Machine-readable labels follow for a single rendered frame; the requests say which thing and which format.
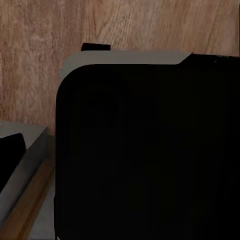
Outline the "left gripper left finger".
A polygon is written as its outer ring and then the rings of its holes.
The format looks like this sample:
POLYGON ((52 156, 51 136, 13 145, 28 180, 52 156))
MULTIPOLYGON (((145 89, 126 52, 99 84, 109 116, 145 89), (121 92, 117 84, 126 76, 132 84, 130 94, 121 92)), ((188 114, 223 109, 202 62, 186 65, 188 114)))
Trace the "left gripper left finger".
POLYGON ((21 133, 0 138, 0 193, 26 152, 21 133))

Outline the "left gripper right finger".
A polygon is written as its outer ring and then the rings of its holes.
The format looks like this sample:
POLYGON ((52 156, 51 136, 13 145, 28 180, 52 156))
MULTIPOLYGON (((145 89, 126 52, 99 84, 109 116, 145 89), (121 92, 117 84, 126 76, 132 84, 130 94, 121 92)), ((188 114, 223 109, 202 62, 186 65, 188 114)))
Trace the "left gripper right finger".
POLYGON ((227 135, 224 151, 240 173, 240 134, 227 135))

